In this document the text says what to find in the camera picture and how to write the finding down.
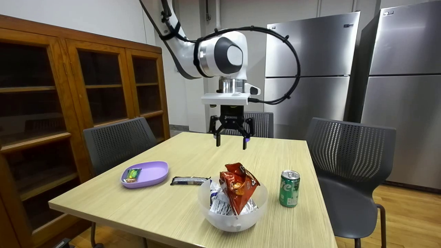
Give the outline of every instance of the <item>purple paper plate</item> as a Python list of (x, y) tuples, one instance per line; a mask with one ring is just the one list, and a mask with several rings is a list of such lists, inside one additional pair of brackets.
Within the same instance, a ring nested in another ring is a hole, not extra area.
[[(126, 182), (130, 170), (141, 170), (137, 182)], [(149, 162), (128, 167), (122, 175), (122, 185), (128, 189), (148, 188), (166, 181), (168, 166), (164, 162)]]

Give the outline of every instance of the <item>green soda can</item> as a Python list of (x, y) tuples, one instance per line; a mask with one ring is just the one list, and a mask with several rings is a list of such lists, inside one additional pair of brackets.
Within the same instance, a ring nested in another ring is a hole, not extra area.
[(298, 206), (301, 175), (297, 171), (286, 170), (281, 173), (279, 202), (283, 207), (294, 208)]

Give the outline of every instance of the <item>stainless steel refrigerator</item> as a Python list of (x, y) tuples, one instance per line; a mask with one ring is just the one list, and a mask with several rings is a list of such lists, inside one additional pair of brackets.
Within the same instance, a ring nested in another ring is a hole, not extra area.
[[(302, 79), (291, 100), (265, 107), (275, 115), (276, 138), (305, 138), (313, 118), (343, 120), (359, 20), (360, 13), (349, 13), (268, 27), (290, 38), (302, 67)], [(291, 51), (268, 36), (265, 100), (287, 93), (295, 76)]]
[(361, 123), (397, 129), (390, 182), (441, 189), (441, 2), (381, 10), (363, 32)]

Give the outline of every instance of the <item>snack bag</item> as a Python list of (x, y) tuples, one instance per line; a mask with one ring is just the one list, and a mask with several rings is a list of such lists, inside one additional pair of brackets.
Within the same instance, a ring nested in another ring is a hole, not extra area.
[(221, 173), (221, 185), (226, 186), (235, 215), (240, 215), (247, 206), (254, 191), (261, 185), (258, 180), (247, 171), (243, 164), (228, 164), (228, 171)]

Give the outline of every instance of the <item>light wooden tabletop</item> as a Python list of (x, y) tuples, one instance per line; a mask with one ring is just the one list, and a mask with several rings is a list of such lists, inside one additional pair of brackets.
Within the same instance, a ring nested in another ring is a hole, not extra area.
[[(174, 247), (337, 247), (317, 177), (303, 141), (182, 133), (50, 202), (53, 210), (123, 229)], [(166, 162), (168, 180), (137, 191), (120, 185), (123, 171), (138, 163)], [(241, 233), (213, 228), (197, 204), (199, 186), (171, 186), (174, 177), (218, 177), (225, 164), (241, 163), (268, 188), (266, 215)], [(279, 203), (283, 170), (301, 174), (295, 208)]]

